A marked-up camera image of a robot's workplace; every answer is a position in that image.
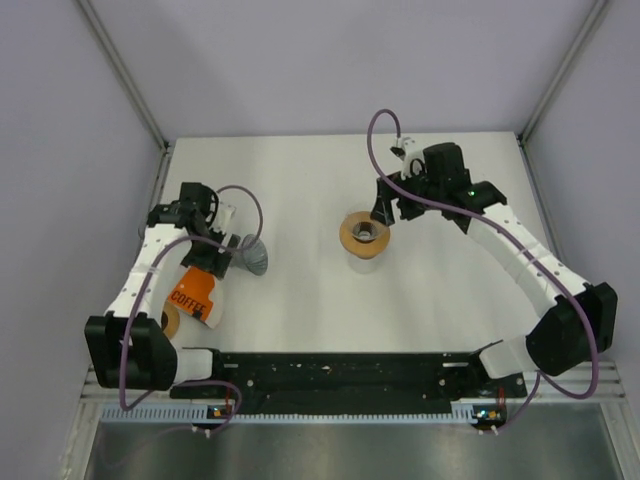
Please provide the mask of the wooden dripper ring stand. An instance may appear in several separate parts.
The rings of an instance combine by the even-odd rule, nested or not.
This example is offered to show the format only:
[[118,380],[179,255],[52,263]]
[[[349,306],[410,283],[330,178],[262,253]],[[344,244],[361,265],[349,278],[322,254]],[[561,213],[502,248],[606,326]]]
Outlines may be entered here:
[[347,214],[339,228],[342,247],[362,260],[371,260],[382,254],[390,239],[390,228],[372,219],[368,211]]

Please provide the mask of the orange coffee filter box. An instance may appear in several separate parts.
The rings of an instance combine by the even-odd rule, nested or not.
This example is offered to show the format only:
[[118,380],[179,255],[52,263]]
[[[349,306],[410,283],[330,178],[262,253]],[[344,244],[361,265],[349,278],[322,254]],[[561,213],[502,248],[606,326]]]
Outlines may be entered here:
[[211,273],[190,267],[167,300],[179,311],[215,329],[224,311],[224,282]]

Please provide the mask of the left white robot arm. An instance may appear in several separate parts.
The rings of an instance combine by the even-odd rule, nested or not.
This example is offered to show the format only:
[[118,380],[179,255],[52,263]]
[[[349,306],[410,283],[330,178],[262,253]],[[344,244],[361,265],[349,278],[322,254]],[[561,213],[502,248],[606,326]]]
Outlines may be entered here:
[[163,331],[171,291],[195,267],[225,276],[239,236],[227,229],[234,209],[201,183],[185,182],[179,196],[148,214],[143,245],[116,299],[88,318],[84,335],[97,381],[104,388],[168,390],[192,381],[205,396],[226,387],[227,374],[209,348],[176,345]]

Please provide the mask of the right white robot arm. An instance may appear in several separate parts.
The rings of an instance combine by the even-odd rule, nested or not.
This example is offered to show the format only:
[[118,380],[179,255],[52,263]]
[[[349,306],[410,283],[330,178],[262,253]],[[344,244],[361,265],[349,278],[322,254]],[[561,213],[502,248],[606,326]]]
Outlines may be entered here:
[[495,185],[473,182],[457,144],[420,149],[413,139],[399,137],[391,151],[403,166],[378,179],[372,218],[392,226],[396,219],[439,209],[501,265],[539,317],[528,334],[481,351],[480,362],[466,372],[474,393],[490,395],[515,373],[558,376],[611,347],[615,290],[568,269],[528,231]]

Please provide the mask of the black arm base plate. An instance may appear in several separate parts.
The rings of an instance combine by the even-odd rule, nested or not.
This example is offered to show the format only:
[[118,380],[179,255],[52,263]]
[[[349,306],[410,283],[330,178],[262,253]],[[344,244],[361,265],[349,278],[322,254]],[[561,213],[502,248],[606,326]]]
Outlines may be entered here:
[[476,352],[219,353],[214,377],[238,387],[243,414],[448,413],[463,398],[519,399],[524,378],[491,379]]

